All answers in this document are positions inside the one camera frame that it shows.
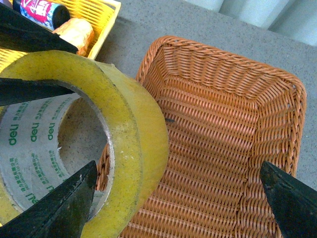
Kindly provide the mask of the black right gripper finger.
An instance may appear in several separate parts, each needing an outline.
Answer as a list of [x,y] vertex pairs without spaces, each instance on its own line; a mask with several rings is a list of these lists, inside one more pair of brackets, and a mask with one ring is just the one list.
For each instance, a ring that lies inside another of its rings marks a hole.
[[317,191],[268,161],[262,163],[260,179],[282,236],[315,238]]
[[65,180],[0,229],[2,238],[78,238],[88,220],[97,181],[95,161]]
[[0,78],[0,105],[7,106],[74,93],[48,81]]
[[4,5],[0,5],[0,47],[21,52],[60,50],[77,53],[78,49],[40,25]]

